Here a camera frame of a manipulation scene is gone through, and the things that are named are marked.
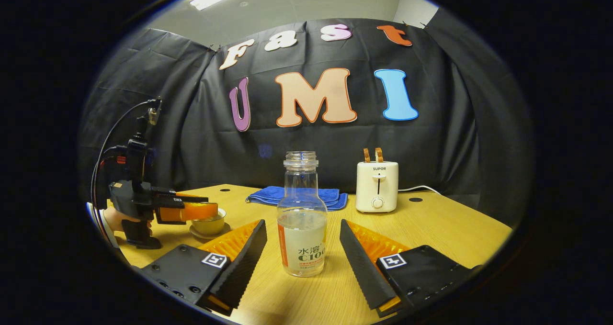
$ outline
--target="wooden table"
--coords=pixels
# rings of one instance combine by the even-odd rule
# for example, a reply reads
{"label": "wooden table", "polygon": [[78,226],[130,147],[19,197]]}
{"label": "wooden table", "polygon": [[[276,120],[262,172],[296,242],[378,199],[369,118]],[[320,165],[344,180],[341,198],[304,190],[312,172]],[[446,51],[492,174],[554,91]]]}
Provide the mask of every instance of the wooden table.
{"label": "wooden table", "polygon": [[[282,267],[276,207],[245,203],[247,196],[257,190],[218,185],[190,191],[226,210],[226,223],[232,229],[258,219],[266,221],[268,242],[251,281],[232,316],[223,316],[241,324],[371,324],[381,320],[376,310],[368,309],[339,241],[343,218],[411,248],[430,245],[467,268],[484,264],[511,233],[507,225],[431,191],[401,193],[396,210],[385,214],[357,211],[355,196],[350,195],[344,209],[328,213],[324,271],[314,277],[298,278],[285,273]],[[411,202],[409,198],[423,201]],[[123,233],[116,232],[125,257],[139,268],[179,244],[198,247],[207,241],[190,233],[190,222],[161,225],[153,221],[152,225],[153,236],[162,242],[162,249],[136,249],[125,243]]]}

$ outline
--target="bottle label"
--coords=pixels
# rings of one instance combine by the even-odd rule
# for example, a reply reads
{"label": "bottle label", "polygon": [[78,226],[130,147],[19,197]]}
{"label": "bottle label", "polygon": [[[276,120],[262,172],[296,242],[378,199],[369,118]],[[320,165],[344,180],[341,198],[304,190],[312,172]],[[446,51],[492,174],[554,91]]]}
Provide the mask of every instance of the bottle label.
{"label": "bottle label", "polygon": [[283,265],[291,270],[309,271],[324,262],[326,222],[309,229],[292,229],[278,223]]}

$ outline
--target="letter m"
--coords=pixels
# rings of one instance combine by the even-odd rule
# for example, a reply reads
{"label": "letter m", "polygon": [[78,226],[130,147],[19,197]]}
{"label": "letter m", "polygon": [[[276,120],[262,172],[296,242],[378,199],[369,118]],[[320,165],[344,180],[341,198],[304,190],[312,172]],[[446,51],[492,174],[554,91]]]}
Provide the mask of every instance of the letter m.
{"label": "letter m", "polygon": [[281,85],[281,116],[276,120],[280,127],[297,126],[302,117],[296,114],[296,105],[300,106],[309,122],[314,123],[319,116],[321,106],[326,101],[326,112],[321,118],[328,123],[348,123],[357,118],[351,109],[347,92],[346,68],[329,68],[319,77],[315,88],[299,72],[280,74],[274,81]]}

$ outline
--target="saucer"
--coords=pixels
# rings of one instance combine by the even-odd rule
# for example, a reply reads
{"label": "saucer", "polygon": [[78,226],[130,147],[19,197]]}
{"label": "saucer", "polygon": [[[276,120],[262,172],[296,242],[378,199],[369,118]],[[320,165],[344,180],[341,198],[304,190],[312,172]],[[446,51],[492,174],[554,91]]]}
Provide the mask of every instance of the saucer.
{"label": "saucer", "polygon": [[217,238],[220,235],[223,235],[225,233],[228,233],[230,231],[230,225],[227,223],[224,223],[224,227],[221,229],[221,232],[217,233],[217,234],[211,234],[211,235],[204,235],[199,233],[194,227],[193,225],[190,226],[190,233],[194,236],[194,237],[198,237],[198,238],[205,238],[205,239],[212,239],[212,238]]}

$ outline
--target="foam letter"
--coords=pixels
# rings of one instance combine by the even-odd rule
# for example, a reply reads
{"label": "foam letter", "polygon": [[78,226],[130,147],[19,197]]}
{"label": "foam letter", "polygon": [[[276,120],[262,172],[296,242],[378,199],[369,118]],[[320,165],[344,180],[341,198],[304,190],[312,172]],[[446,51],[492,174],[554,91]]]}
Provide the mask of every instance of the foam letter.
{"label": "foam letter", "polygon": [[270,37],[269,43],[266,44],[264,50],[274,51],[280,47],[289,47],[296,44],[296,31],[285,31],[277,33]]}
{"label": "foam letter", "polygon": [[375,77],[383,82],[385,88],[387,109],[383,111],[383,116],[389,120],[411,120],[419,115],[409,101],[404,81],[406,76],[404,71],[392,68],[375,71]]}
{"label": "foam letter", "polygon": [[324,26],[320,32],[323,33],[321,39],[327,42],[342,41],[351,37],[351,32],[347,31],[347,26],[344,24],[331,24]]}
{"label": "foam letter", "polygon": [[407,41],[405,39],[402,39],[402,37],[400,36],[405,35],[405,33],[403,31],[401,31],[400,29],[396,29],[394,28],[394,26],[378,26],[377,29],[381,29],[385,32],[385,35],[387,36],[387,38],[393,42],[395,42],[398,45],[404,45],[404,46],[411,46],[413,45],[412,42]]}
{"label": "foam letter", "polygon": [[228,48],[228,56],[226,57],[224,63],[219,67],[219,70],[235,65],[236,58],[243,57],[245,51],[247,51],[247,46],[252,46],[254,42],[256,41],[249,39],[248,41],[241,42],[239,45],[234,45],[231,48]]}
{"label": "foam letter", "polygon": [[276,124],[289,127],[302,123],[302,117],[296,114],[296,104],[300,106],[306,119],[313,123],[317,120],[324,101],[326,112],[321,118],[325,122],[353,122],[357,113],[351,109],[347,92],[349,74],[346,68],[329,68],[321,74],[315,88],[312,88],[299,72],[277,76],[274,81],[281,85],[282,108]]}
{"label": "foam letter", "polygon": [[[239,131],[247,131],[251,124],[251,110],[249,108],[249,95],[247,94],[247,83],[249,78],[245,77],[238,83],[238,88],[234,87],[230,91],[230,104],[232,104],[232,117],[234,117],[234,125]],[[240,89],[240,94],[243,96],[243,118],[238,114],[237,92]]]}

